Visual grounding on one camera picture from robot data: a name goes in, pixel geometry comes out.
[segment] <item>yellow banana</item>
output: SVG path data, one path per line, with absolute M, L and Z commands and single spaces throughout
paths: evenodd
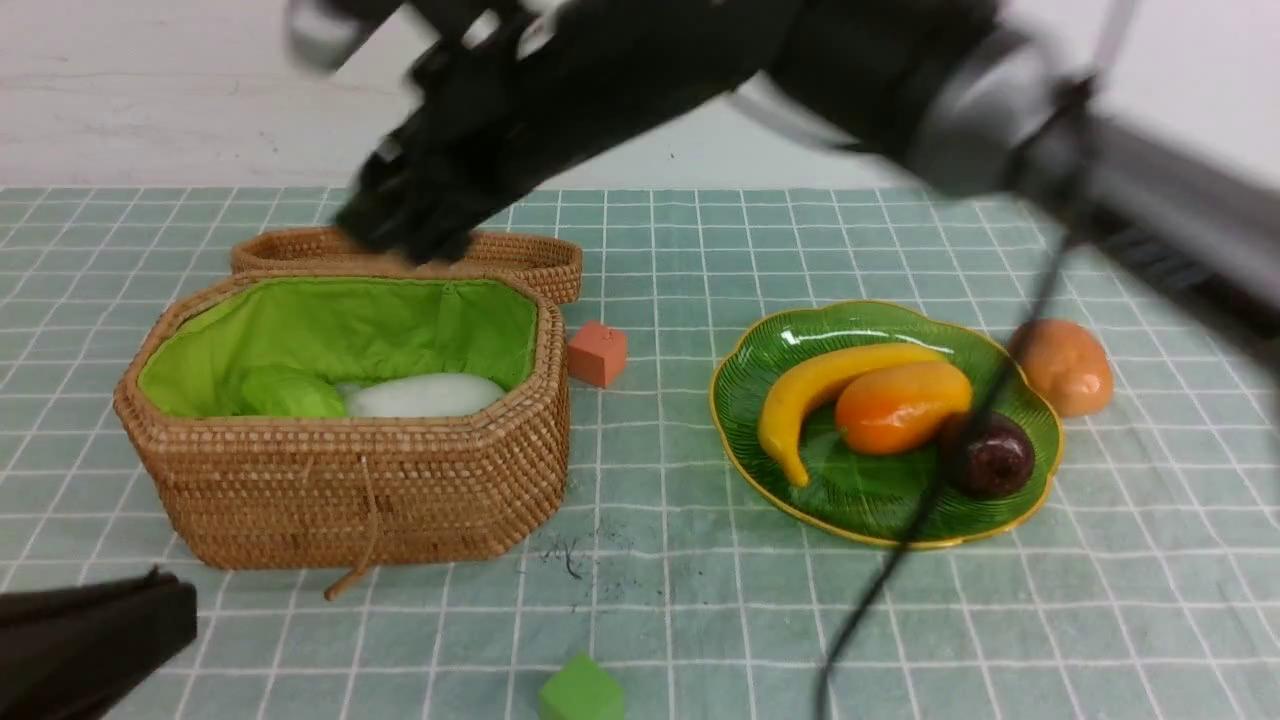
M 800 460 L 800 430 L 810 413 L 832 402 L 854 378 L 872 370 L 909 363 L 947 361 L 922 345 L 884 342 L 824 352 L 782 374 L 760 409 L 756 434 L 760 447 L 782 468 L 787 482 L 809 486 L 809 471 Z

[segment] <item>white object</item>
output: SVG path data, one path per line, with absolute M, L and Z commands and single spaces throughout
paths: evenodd
M 467 373 L 431 373 L 379 383 L 347 396 L 351 418 L 461 418 L 493 405 L 506 391 Z
M 558 0 L 527 0 L 544 13 Z M 1092 55 L 1105 0 L 1011 0 L 1011 19 Z M 421 97 L 404 70 L 433 36 L 390 18 L 337 76 L 300 72 L 280 0 L 0 0 L 0 182 L 320 186 L 351 174 Z M 76 22 L 68 10 L 77 13 Z M 1107 114 L 1280 183 L 1280 3 L 1143 3 L 1107 73 Z M 724 100 L 567 170 L 550 188 L 877 187 L 886 163 L 809 150 Z

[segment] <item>wicker basket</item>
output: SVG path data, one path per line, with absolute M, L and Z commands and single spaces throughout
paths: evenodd
M 504 282 L 534 300 L 534 366 L 476 415 L 188 419 L 143 396 L 140 372 L 179 325 L 288 275 L 296 273 L 244 272 L 179 301 L 115 389 L 115 413 L 196 557 L 221 569 L 353 568 L 326 591 L 332 600 L 371 565 L 502 555 L 559 509 L 568 474 L 564 324 L 552 301 L 502 273 L 465 277 Z
M 403 272 L 394 258 L 361 251 L 334 228 L 294 228 L 262 233 L 232 249 L 232 272 L 342 268 L 352 273 Z M 453 266 L 425 265 L 415 274 L 436 277 L 502 270 L 541 292 L 552 302 L 577 302 L 582 291 L 582 249 L 538 234 L 475 232 L 471 249 Z

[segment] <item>table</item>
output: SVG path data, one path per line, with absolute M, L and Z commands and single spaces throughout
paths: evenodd
M 531 719 L 573 653 L 628 717 L 808 716 L 817 662 L 878 551 L 801 527 L 731 470 L 705 391 L 763 314 L 874 297 L 1006 337 L 1052 224 L 913 187 L 539 191 L 492 227 L 585 249 L 571 327 L 626 331 L 575 384 L 563 509 L 485 564 L 223 573 L 174 536 L 110 410 L 160 311 L 228 249 L 324 222 L 338 188 L 0 190 L 0 589 L 136 574 L 200 589 L 201 637 L 113 717 Z M 1016 532 L 913 556 L 832 689 L 838 717 L 1280 717 L 1275 389 L 1088 252 L 1055 314 L 1117 373 L 1066 424 Z

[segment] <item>leaf-shaped plate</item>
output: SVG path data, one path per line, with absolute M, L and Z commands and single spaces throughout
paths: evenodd
M 777 313 L 751 327 L 712 378 L 712 418 L 730 460 L 751 486 L 785 512 L 845 538 L 892 544 L 910 520 L 920 493 L 937 471 L 932 446 L 890 457 L 852 452 L 840 439 L 833 406 L 805 421 L 800 454 L 813 480 L 787 483 L 756 439 L 756 419 L 773 383 L 791 366 L 844 347 L 916 342 L 947 355 L 980 397 L 1009 355 L 974 331 L 932 320 L 874 300 Z M 918 550 L 947 547 L 1009 530 L 1036 514 L 1048 498 L 1062 457 L 1062 424 L 1021 373 L 996 409 L 1018 423 L 1036 448 L 1030 480 L 1018 493 L 977 501 L 946 491 Z

